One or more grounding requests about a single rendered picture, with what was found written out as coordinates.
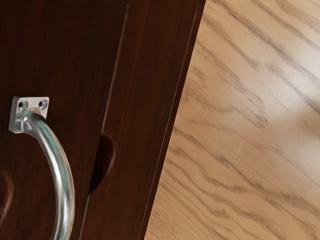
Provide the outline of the dark brown wooden cabinet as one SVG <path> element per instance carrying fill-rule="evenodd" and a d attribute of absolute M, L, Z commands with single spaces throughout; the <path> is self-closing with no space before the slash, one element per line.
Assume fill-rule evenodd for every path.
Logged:
<path fill-rule="evenodd" d="M 0 240 L 143 240 L 206 0 L 0 0 Z"/>

